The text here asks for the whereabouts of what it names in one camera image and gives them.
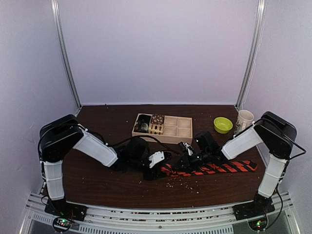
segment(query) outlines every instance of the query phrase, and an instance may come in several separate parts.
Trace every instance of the wooden tray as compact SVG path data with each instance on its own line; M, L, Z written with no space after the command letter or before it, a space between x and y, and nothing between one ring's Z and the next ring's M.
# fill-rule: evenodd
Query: wooden tray
M139 115L152 116L151 114L138 114L134 126L137 123ZM132 136L147 135L157 138L162 143L178 144L180 142L192 143L193 140L193 125L192 118L176 117L176 116L165 116L164 118L164 129L162 135L139 133L132 129ZM155 140L143 137L146 141L155 142Z

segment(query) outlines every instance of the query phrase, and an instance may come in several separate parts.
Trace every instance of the dark wooden table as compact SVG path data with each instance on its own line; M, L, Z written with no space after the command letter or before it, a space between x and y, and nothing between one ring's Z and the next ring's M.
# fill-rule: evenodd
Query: dark wooden table
M213 120L222 116L235 123L237 117L233 106L138 105L84 106L78 119L82 125L101 133L107 142L114 144L131 136L138 113L192 117L193 135L210 131L220 145L233 135L233 131L218 134ZM163 149L156 143L150 143L150 146L152 152ZM265 166L256 148L236 159L253 160L258 164L257 171L144 181L142 173L132 170L112 172L98 161L72 150L63 164L65 194L72 202L122 208L186 208L251 200Z

